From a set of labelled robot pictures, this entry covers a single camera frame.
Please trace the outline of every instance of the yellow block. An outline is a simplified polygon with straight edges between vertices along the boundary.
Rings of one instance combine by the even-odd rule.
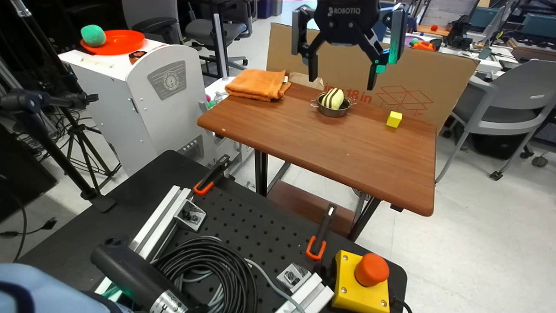
[[[404,118],[404,114],[400,111],[390,111],[386,125],[393,126],[393,128],[398,128],[400,123],[402,123],[402,118]]]
[[[355,278],[355,267],[364,257],[348,250],[336,253],[338,279],[332,305],[350,311],[390,313],[388,279],[364,286]]]

